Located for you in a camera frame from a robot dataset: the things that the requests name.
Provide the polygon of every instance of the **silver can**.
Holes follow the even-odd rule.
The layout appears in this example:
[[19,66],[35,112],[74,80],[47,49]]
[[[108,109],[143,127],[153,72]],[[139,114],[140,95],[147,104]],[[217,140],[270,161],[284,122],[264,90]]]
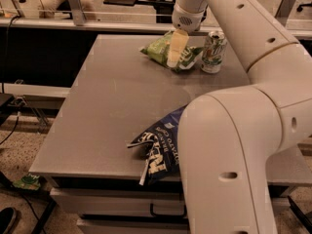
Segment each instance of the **silver can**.
[[202,55],[203,71],[211,74],[220,71],[226,45],[227,40],[223,32],[212,31],[208,33]]

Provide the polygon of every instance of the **person's foot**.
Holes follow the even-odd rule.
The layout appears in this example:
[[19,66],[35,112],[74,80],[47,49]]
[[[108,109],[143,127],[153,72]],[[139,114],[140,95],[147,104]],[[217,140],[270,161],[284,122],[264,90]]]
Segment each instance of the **person's foot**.
[[13,207],[5,208],[0,212],[0,234],[10,233],[17,217],[17,211]]

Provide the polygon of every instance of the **plastic wrapper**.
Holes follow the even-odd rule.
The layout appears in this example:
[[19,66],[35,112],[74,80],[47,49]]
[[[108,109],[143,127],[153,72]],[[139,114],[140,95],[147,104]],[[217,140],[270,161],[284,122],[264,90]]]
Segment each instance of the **plastic wrapper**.
[[137,136],[128,147],[146,145],[145,167],[139,184],[153,184],[179,171],[178,122],[186,105],[166,115]]
[[139,50],[142,53],[148,55],[151,59],[158,62],[159,64],[175,72],[180,72],[181,70],[188,70],[192,68],[194,64],[196,63],[199,55],[203,51],[203,47],[186,46],[180,56],[180,59],[176,67],[168,67],[167,66],[168,52],[169,52],[172,36],[173,36],[173,32],[169,31],[163,37],[150,43],[148,46],[140,48]]

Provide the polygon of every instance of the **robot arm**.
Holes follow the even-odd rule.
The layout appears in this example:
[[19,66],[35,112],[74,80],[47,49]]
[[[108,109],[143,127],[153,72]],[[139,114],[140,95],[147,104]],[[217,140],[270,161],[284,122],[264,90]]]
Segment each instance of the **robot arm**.
[[176,0],[174,26],[198,28],[205,1],[251,84],[198,97],[181,117],[191,233],[277,233],[265,164],[312,134],[312,60],[255,0]]

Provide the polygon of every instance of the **blue chip bag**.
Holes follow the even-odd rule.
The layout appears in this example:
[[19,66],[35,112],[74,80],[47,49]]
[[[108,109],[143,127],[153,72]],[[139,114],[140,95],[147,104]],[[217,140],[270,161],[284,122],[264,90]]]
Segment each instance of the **blue chip bag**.
[[185,107],[186,105],[166,115],[128,144],[128,148],[146,145],[145,168],[140,185],[153,184],[179,171],[177,130]]

